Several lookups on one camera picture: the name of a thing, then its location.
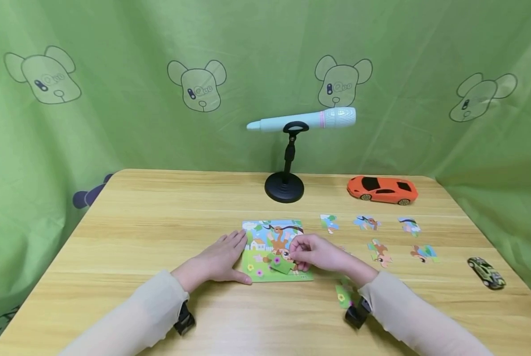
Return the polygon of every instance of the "toy microphone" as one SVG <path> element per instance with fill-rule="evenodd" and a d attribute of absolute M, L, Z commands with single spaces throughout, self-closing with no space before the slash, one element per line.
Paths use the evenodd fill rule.
<path fill-rule="evenodd" d="M 356 110 L 349 107 L 330 108 L 308 114 L 272 117 L 249 123 L 246 128 L 249 131 L 282 131 L 286 124 L 295 121 L 306 123 L 310 128 L 343 128 L 355 124 Z"/>

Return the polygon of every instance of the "green backdrop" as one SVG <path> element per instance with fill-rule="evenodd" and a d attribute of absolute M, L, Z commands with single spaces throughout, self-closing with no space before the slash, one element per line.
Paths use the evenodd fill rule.
<path fill-rule="evenodd" d="M 333 104 L 296 172 L 434 177 L 531 288 L 531 0 L 0 0 L 0 334 L 106 175 L 279 170 L 245 125 Z"/>

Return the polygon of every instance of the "orange toy car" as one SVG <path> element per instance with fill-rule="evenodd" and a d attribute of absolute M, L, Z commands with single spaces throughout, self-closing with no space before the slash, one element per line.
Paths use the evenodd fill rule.
<path fill-rule="evenodd" d="M 358 176 L 347 184 L 349 194 L 363 201 L 408 205 L 418 198 L 411 181 L 397 178 Z"/>

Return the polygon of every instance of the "wooden table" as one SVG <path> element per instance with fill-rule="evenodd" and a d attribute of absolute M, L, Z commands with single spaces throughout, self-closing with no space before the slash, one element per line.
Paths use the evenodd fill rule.
<path fill-rule="evenodd" d="M 378 238 L 394 262 L 388 268 L 416 293 L 477 336 L 495 355 L 531 356 L 531 291 L 448 193 L 426 177 L 411 206 L 363 202 L 345 189 L 351 176 L 300 175 L 303 198 L 290 205 L 264 193 L 265 173 L 124 170 L 116 173 L 0 338 L 0 356 L 56 355 L 161 269 L 172 270 L 243 220 L 302 220 L 370 260 Z M 328 235 L 319 214 L 335 214 L 341 229 Z M 382 222 L 360 231 L 359 214 Z M 419 237 L 398 217 L 416 218 Z M 431 244 L 440 263 L 411 257 L 412 244 Z M 508 282 L 490 291 L 467 266 L 481 256 Z M 359 331 L 343 322 L 337 276 L 315 281 L 208 283 L 189 302 L 198 321 L 186 336 L 171 331 L 142 355 L 410 355 L 370 318 Z"/>

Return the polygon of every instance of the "child's arm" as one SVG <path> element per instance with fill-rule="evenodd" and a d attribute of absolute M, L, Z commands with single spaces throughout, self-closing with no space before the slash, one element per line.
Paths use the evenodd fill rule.
<path fill-rule="evenodd" d="M 246 232 L 234 231 L 173 272 L 158 273 L 75 339 L 60 356 L 134 356 L 152 347 L 165 338 L 178 321 L 182 303 L 203 282 L 252 284 L 248 275 L 232 269 L 246 243 Z"/>
<path fill-rule="evenodd" d="M 134 356 L 165 338 L 187 299 L 179 281 L 163 270 L 75 339 L 60 356 Z"/>
<path fill-rule="evenodd" d="M 359 294 L 368 301 L 374 318 L 382 327 L 419 355 L 492 355 L 464 327 L 426 303 L 384 270 L 360 288 Z"/>
<path fill-rule="evenodd" d="M 317 235 L 298 235 L 289 246 L 299 270 L 310 265 L 345 274 L 369 302 L 386 331 L 423 356 L 492 355 L 469 331 L 426 303 L 392 274 L 378 272 Z"/>

